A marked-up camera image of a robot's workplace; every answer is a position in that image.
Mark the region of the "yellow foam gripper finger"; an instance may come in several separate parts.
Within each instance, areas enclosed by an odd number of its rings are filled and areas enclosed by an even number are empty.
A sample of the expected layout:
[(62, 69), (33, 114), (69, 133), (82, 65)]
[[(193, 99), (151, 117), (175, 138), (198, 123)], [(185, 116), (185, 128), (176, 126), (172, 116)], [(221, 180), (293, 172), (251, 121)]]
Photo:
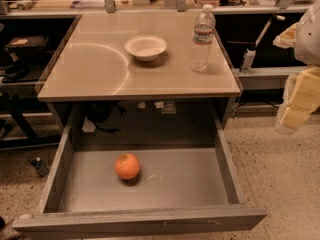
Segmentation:
[(320, 106), (320, 67), (308, 66), (299, 74), (290, 74), (279, 109), (279, 124), (297, 130)]
[(273, 40), (273, 45), (283, 49), (293, 48), (296, 30), (297, 23), (294, 23)]

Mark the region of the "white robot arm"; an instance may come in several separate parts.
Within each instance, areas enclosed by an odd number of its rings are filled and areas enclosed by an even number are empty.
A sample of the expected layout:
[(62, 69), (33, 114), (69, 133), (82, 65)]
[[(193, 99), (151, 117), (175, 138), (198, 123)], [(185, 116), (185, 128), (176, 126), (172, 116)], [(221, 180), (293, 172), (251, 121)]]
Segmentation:
[(293, 48), (296, 60), (307, 65), (290, 74), (285, 83), (275, 129), (292, 134), (320, 107), (320, 0), (315, 0), (301, 19), (278, 35), (273, 44)]

